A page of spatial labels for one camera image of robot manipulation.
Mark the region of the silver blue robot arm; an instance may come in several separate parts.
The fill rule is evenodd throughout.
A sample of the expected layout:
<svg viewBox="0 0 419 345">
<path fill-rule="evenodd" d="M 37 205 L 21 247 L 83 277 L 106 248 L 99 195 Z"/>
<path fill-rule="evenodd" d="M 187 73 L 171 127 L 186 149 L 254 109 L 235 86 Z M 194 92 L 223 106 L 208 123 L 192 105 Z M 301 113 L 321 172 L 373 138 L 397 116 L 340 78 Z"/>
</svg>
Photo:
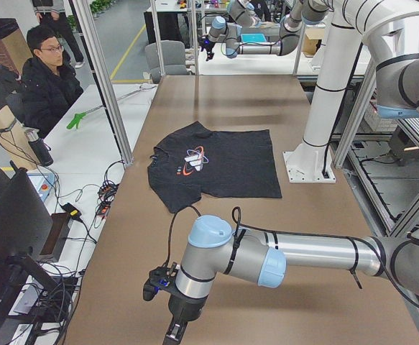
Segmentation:
<svg viewBox="0 0 419 345">
<path fill-rule="evenodd" d="M 302 142 L 285 154 L 290 182 L 318 183 L 333 175 L 326 147 L 360 45 L 375 66 L 379 115 L 419 117 L 419 1 L 300 1 L 293 12 L 306 24 L 333 12 Z M 217 273 L 275 288 L 290 265 L 362 271 L 419 296 L 419 229 L 409 239 L 276 234 L 274 243 L 246 230 L 196 219 L 180 265 L 170 268 L 166 344 L 179 344 L 199 317 Z"/>
<path fill-rule="evenodd" d="M 239 55 L 288 55 L 298 46 L 305 25 L 319 24 L 331 7 L 322 1 L 296 1 L 279 24 L 261 20 L 250 1 L 230 1 L 227 6 L 231 22 L 217 16 L 207 34 L 198 39 L 206 59 L 212 60 L 217 42 L 224 43 L 228 58 Z"/>
</svg>

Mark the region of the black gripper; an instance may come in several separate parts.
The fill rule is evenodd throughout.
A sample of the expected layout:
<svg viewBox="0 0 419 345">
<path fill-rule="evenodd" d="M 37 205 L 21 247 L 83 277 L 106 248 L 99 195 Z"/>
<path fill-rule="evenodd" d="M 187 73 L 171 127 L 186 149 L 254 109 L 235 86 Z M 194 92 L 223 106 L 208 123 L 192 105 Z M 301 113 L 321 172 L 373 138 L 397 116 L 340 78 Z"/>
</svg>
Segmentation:
<svg viewBox="0 0 419 345">
<path fill-rule="evenodd" d="M 180 344 L 185 335 L 188 322 L 197 320 L 202 313 L 204 299 L 181 298 L 172 295 L 168 302 L 168 308 L 172 314 L 172 320 L 167 327 L 162 344 Z"/>
<path fill-rule="evenodd" d="M 206 51 L 207 54 L 213 53 L 213 42 L 210 41 L 208 35 L 201 37 L 201 51 Z"/>
</svg>

